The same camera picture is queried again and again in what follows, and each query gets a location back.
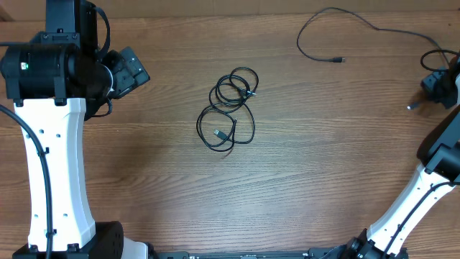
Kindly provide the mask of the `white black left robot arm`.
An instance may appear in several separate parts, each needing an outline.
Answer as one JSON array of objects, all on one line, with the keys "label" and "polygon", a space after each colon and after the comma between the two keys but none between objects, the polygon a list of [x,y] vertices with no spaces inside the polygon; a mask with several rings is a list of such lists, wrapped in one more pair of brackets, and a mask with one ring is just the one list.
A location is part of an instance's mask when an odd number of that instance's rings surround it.
[{"label": "white black left robot arm", "polygon": [[151,258],[120,222],[97,222],[88,203],[83,125],[148,82],[133,49],[85,53],[74,44],[18,44],[1,60],[9,116],[22,128],[31,194],[27,244],[15,258]]}]

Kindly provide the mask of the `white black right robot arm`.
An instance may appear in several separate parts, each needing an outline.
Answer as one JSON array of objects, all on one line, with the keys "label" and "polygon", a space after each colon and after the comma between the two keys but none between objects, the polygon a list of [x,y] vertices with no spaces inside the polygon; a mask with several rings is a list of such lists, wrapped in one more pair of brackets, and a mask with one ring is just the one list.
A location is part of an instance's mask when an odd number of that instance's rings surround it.
[{"label": "white black right robot arm", "polygon": [[455,109],[424,139],[420,164],[392,206],[358,237],[318,258],[407,258],[405,239],[443,196],[459,186],[459,97]]}]

